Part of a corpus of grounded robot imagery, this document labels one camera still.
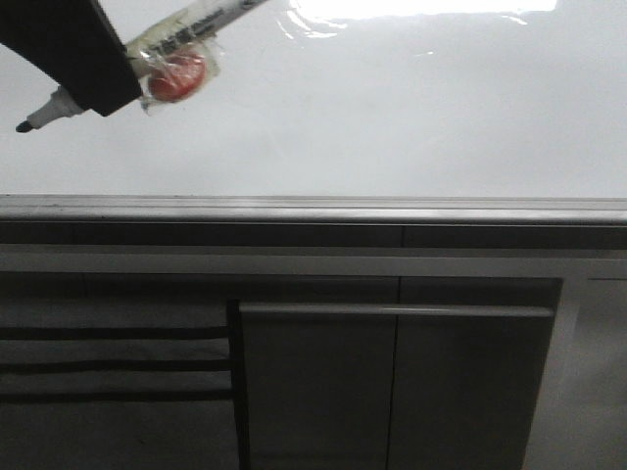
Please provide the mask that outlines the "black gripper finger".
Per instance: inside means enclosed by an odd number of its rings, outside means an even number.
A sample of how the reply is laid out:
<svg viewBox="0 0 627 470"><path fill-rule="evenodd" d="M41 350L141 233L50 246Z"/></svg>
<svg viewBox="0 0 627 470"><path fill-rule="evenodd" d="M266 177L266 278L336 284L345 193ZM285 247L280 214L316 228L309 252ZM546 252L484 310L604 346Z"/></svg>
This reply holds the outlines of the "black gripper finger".
<svg viewBox="0 0 627 470"><path fill-rule="evenodd" d="M142 94L126 48L97 1L3 1L1 43L53 78L85 111L107 117Z"/></svg>

